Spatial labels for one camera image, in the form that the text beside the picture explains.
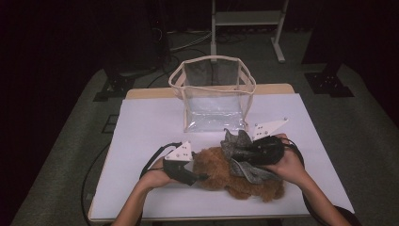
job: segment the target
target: wooden table edge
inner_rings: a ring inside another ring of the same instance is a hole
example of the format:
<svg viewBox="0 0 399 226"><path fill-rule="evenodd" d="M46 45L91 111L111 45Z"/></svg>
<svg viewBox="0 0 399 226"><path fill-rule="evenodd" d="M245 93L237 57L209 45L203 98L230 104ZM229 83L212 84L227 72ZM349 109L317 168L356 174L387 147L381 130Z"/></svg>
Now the wooden table edge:
<svg viewBox="0 0 399 226"><path fill-rule="evenodd" d="M295 93L293 87L287 83L280 84L257 84L255 95L263 94L290 94ZM126 100L130 99L151 99L151 98L172 98L175 97L172 88L154 89L130 89L126 94Z"/></svg>

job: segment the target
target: human arm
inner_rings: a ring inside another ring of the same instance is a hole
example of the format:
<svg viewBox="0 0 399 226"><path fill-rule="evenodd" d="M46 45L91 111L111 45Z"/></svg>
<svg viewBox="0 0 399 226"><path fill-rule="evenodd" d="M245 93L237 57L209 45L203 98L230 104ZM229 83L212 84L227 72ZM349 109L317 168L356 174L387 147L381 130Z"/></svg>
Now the human arm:
<svg viewBox="0 0 399 226"><path fill-rule="evenodd" d="M136 183L129 198L120 210L115 221L112 223L114 226L124 226L124 225L136 225L138 218L140 217L144 202L147 195L154 188L165 186L171 182L175 182L170 179L162 170L163 158L158 159L152 168L147 171L140 180Z"/></svg>
<svg viewBox="0 0 399 226"><path fill-rule="evenodd" d="M277 135L277 137L280 137L284 143L288 143L284 134ZM315 213L326 223L329 225L350 225L305 171L292 149L287 148L284 151L284 156L277 164L265 167L274 171L283 180L297 185L308 199Z"/></svg>

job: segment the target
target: gray cloth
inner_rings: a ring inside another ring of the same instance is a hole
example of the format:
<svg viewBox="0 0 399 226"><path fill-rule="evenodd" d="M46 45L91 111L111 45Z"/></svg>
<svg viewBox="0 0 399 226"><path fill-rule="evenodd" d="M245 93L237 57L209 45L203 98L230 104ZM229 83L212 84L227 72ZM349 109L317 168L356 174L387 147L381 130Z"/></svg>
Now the gray cloth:
<svg viewBox="0 0 399 226"><path fill-rule="evenodd" d="M244 130L239 130L238 136L231 134L228 129L225 130L225 140L222 140L220 144L223 153L230 161L231 175L246 177L247 180L252 184L262 184L264 180L281 180L278 175L271 171L252 166L246 161L238 162L231 158L234 154L248 153L245 148L252 145L252 141L247 132Z"/></svg>

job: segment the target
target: white paper sheet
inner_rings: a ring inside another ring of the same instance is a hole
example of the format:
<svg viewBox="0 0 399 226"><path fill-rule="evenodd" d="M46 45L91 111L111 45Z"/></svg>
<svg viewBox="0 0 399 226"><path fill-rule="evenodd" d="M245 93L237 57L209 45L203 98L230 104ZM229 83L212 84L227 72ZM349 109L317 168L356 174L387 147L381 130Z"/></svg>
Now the white paper sheet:
<svg viewBox="0 0 399 226"><path fill-rule="evenodd" d="M225 132L184 133L183 102L176 98L125 100L108 152L90 219L115 218L142 168L152 155L170 142L191 141L194 152L219 146ZM255 95L247 122L289 122L275 134L285 133L305 159L307 171L335 205L353 207L317 135L299 94ZM282 199L264 203L258 197L238 201L227 191L206 191L196 185L169 185L153 190L143 218L224 218L308 215L300 190L287 183Z"/></svg>

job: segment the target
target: black strap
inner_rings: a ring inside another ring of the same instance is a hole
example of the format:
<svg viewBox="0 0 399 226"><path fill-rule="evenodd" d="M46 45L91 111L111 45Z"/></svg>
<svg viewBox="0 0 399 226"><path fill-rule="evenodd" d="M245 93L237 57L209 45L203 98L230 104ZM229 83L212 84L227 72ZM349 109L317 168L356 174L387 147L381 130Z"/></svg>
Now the black strap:
<svg viewBox="0 0 399 226"><path fill-rule="evenodd" d="M285 144L286 147L291 148L294 153L298 156L299 161L302 163L302 166L305 167L305 161L303 159L302 153L298 150L298 148L296 147L296 145L288 138L283 138L283 139L287 139L288 141L290 141L291 144ZM306 198L305 194L303 194L302 192L302 197L303 197L303 202L305 203L306 208L308 209L309 213L311 214L311 216L321 225L323 226L328 226L329 224L326 223L322 218L320 218L320 216L318 216L316 214L316 212L313 210L313 208L311 208L311 204L309 203L308 199ZM358 220L358 218L349 210L344 209L340 206L336 206L334 205L334 207L343 215L343 217L353 226L361 226L360 221Z"/></svg>
<svg viewBox="0 0 399 226"><path fill-rule="evenodd" d="M155 161L156 158L158 158L159 154L161 154L166 148L174 146L175 148L178 148L179 146L182 145L182 142L179 143L169 143L163 147L161 147L160 149L158 149L158 151L156 151L156 153L150 158L150 160L148 161L148 163L146 164L146 166L144 166L143 170L140 173L140 178L146 174L146 172L149 170L149 167L152 165L153 161ZM141 223L141 219L143 218L143 212L141 212L140 217L138 217L138 220L136 222L136 226L140 226Z"/></svg>

